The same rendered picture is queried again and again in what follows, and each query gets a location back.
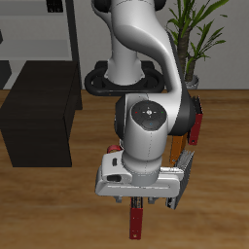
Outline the orange book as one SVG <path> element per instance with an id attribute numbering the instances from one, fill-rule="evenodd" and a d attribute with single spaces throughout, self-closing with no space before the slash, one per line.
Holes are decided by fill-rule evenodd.
<path id="1" fill-rule="evenodd" d="M 174 135 L 171 142 L 170 158 L 169 162 L 174 164 L 180 157 L 182 151 L 186 146 L 187 134 L 182 136 Z"/>

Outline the black and white book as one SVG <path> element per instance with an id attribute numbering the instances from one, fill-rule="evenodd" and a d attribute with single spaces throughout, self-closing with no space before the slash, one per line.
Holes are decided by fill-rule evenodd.
<path id="1" fill-rule="evenodd" d="M 179 159 L 174 164 L 174 167 L 178 167 L 179 169 L 182 169 L 184 171 L 184 176 L 183 179 L 180 181 L 179 195 L 176 197 L 168 197 L 166 199 L 165 205 L 171 209 L 175 209 L 177 207 L 178 202 L 188 185 L 193 157 L 194 152 L 183 150 Z"/>

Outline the dark brown desk caddy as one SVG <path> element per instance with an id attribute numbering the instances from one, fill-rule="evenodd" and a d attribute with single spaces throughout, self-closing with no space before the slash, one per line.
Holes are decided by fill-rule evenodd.
<path id="1" fill-rule="evenodd" d="M 14 167 L 69 167 L 74 114 L 82 108 L 78 64 L 27 61 L 0 108 Z"/>

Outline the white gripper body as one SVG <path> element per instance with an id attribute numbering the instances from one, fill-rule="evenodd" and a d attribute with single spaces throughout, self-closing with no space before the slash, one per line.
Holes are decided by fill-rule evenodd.
<path id="1" fill-rule="evenodd" d="M 135 187 L 129 183 L 108 183 L 101 176 L 98 168 L 95 193 L 99 196 L 144 196 L 144 197 L 176 197 L 180 192 L 180 182 L 184 171 L 177 167 L 162 167 L 158 180 L 148 187 Z"/>

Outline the red book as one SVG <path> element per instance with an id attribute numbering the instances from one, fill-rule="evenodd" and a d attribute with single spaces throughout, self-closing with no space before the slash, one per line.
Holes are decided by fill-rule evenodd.
<path id="1" fill-rule="evenodd" d="M 130 199 L 130 215 L 129 215 L 129 238 L 141 238 L 143 221 L 143 198 L 133 196 Z"/>
<path id="2" fill-rule="evenodd" d="M 199 131 L 200 131 L 200 126 L 201 126 L 201 121 L 202 121 L 202 107 L 200 103 L 200 99 L 198 96 L 193 96 L 192 101 L 195 106 L 196 110 L 196 121 L 191 130 L 188 133 L 188 143 L 190 145 L 196 145 L 197 144 L 197 139 L 199 136 Z"/>

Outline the green pot plant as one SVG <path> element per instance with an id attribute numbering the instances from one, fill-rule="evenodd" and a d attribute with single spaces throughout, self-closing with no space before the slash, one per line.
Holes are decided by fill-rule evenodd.
<path id="1" fill-rule="evenodd" d="M 197 89 L 198 87 L 199 78 L 194 74 L 196 62 L 201 58 L 208 58 L 206 52 L 212 47 L 225 43 L 225 40 L 219 40 L 223 27 L 217 29 L 208 37 L 213 20 L 199 26 L 211 13 L 229 2 L 229 0 L 217 0 L 210 4 L 210 1 L 207 0 L 197 10 L 195 8 L 196 0 L 176 0 L 177 12 L 170 9 L 174 18 L 170 19 L 167 24 L 172 23 L 175 31 L 169 28 L 166 28 L 166 30 L 173 36 L 174 44 L 177 47 L 187 89 Z"/>

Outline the red mug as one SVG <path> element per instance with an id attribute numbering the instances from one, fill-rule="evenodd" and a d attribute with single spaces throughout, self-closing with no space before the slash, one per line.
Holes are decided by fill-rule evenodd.
<path id="1" fill-rule="evenodd" d="M 123 147 L 121 147 L 120 145 L 111 145 L 107 148 L 107 154 L 110 154 L 113 151 L 121 151 L 123 150 Z"/>

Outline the small black shelf object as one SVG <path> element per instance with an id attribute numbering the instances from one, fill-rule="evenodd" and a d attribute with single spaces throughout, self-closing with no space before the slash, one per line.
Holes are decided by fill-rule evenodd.
<path id="1" fill-rule="evenodd" d="M 49 13 L 62 13 L 62 0 L 46 0 L 47 10 Z"/>

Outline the flat black base plate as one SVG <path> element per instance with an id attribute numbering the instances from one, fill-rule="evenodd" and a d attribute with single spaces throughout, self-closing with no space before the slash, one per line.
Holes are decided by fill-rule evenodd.
<path id="1" fill-rule="evenodd" d="M 107 71 L 106 60 L 97 61 L 95 67 L 85 77 L 86 90 L 96 96 L 122 96 L 126 93 L 159 93 L 164 89 L 162 74 L 155 69 L 154 63 L 149 60 L 141 61 L 145 77 L 134 85 L 119 86 L 111 83 L 104 77 Z"/>

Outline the dark upright frame post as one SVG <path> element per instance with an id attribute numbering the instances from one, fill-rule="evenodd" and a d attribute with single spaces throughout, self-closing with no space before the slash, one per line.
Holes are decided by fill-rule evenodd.
<path id="1" fill-rule="evenodd" d="M 74 12 L 74 1 L 65 0 L 65 5 L 66 5 L 66 13 L 67 13 L 71 55 L 72 55 L 72 60 L 76 64 L 76 71 L 75 71 L 74 83 L 73 83 L 73 93 L 77 97 L 76 109 L 82 110 L 83 109 L 82 97 L 81 97 L 82 77 L 81 77 L 81 67 L 80 67 L 80 59 L 79 59 L 76 20 L 75 20 L 75 12 Z"/>

